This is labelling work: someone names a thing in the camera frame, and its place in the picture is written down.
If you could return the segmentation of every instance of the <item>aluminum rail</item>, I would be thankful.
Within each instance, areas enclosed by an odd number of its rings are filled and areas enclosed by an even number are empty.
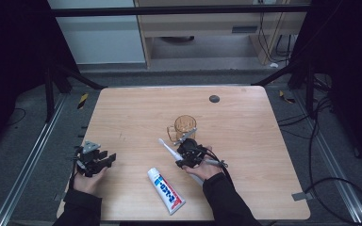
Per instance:
[[[297,102],[299,103],[302,111],[304,113],[307,113],[305,111],[304,98],[302,97],[302,95],[299,93],[299,91],[293,91],[293,93],[295,97],[297,97]],[[306,120],[310,125],[311,129],[314,129],[314,122],[310,118],[307,118]],[[331,176],[348,180],[346,174],[343,172],[342,167],[339,165],[336,158],[332,154],[332,151],[328,146],[321,131],[319,131],[316,135],[316,141],[320,145],[320,153],[322,159],[324,160],[325,165],[328,168]],[[335,184],[354,222],[362,222],[362,203],[358,199],[352,186],[342,183],[340,181],[335,182]]]
[[[40,133],[34,147],[28,156],[27,160],[25,161],[25,165],[23,166],[22,171],[20,172],[19,176],[16,179],[11,191],[9,192],[5,202],[0,208],[0,226],[4,226],[8,224],[8,221],[13,213],[14,208],[17,205],[17,202],[20,200],[23,191],[25,190],[25,186],[28,183],[28,180],[37,165],[37,162],[41,156],[43,148],[52,133],[52,130],[55,127],[55,124],[58,120],[58,116],[63,108],[64,102],[66,101],[68,94],[60,94],[58,98],[58,103],[55,107],[56,112],[52,117],[52,120],[47,122]]]

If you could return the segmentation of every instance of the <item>white wall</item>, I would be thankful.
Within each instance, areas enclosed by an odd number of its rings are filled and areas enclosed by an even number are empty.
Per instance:
[[[48,0],[51,8],[134,7],[132,0]],[[57,17],[77,64],[144,63],[136,16]]]

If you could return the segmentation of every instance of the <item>person's hand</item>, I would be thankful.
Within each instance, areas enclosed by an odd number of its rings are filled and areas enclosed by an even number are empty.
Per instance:
[[[206,148],[209,149],[210,151],[212,150],[212,148],[210,146],[208,146]],[[187,173],[194,174],[194,175],[198,176],[202,180],[207,180],[210,177],[216,175],[217,173],[222,172],[222,169],[220,167],[208,164],[205,161],[205,159],[211,159],[211,158],[206,155],[204,157],[204,161],[202,161],[201,164],[198,167],[190,168],[190,167],[187,167],[187,166],[183,166],[182,169]]]
[[[104,177],[106,170],[107,167],[103,168],[98,174],[95,174],[92,177],[86,177],[80,173],[77,173],[74,178],[74,190],[95,195],[96,188]]]

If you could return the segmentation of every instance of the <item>person's arm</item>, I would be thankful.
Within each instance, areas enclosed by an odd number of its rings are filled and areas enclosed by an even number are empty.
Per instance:
[[[74,189],[68,189],[64,211],[53,226],[99,226],[102,199],[95,196],[95,191],[106,170],[91,178],[76,174]]]
[[[204,160],[197,168],[184,166],[183,169],[204,180],[203,191],[217,226],[261,225],[242,197],[228,182],[221,168],[207,164]]]

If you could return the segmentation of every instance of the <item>floor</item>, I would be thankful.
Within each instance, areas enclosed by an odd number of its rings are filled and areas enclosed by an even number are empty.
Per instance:
[[[287,39],[283,39],[278,51],[272,55],[285,59]],[[285,62],[278,62],[283,67]],[[152,65],[148,69],[127,69],[110,73],[83,72],[89,79],[111,87],[121,86],[185,86],[185,85],[249,85],[275,72],[269,64],[261,65],[248,37],[195,37],[193,41],[183,39],[156,39],[152,53]],[[70,79],[73,90],[70,95],[55,91],[57,103],[63,101],[58,120],[49,138],[41,143],[41,152],[33,155],[38,138],[45,123],[44,89],[36,87],[19,96],[8,127],[0,136],[0,210],[11,194],[13,185],[18,185],[19,175],[27,175],[26,183],[17,188],[19,196],[13,200],[14,208],[8,210],[8,225],[51,225],[56,218],[59,201],[67,184],[71,170],[70,158],[74,146],[79,145],[88,126],[99,90],[91,89]],[[362,158],[354,156],[353,147],[346,132],[333,112],[332,104],[319,114],[320,132],[310,145],[314,121],[304,119],[302,99],[304,88],[289,90],[283,76],[266,86],[271,106],[287,144],[288,151],[302,188],[310,185],[308,157],[311,156],[312,174],[315,180],[327,176],[343,176],[362,189]],[[82,109],[77,109],[82,94],[89,98]],[[316,100],[326,96],[316,91]],[[23,171],[29,156],[36,161],[30,172]],[[359,199],[356,209],[362,210],[359,192],[346,191],[346,185],[327,182],[316,188],[319,197],[332,210],[352,220],[352,204]],[[318,199],[308,201],[312,216],[305,221],[263,221],[263,225],[346,225],[319,205]],[[116,222],[105,222],[115,225]]]

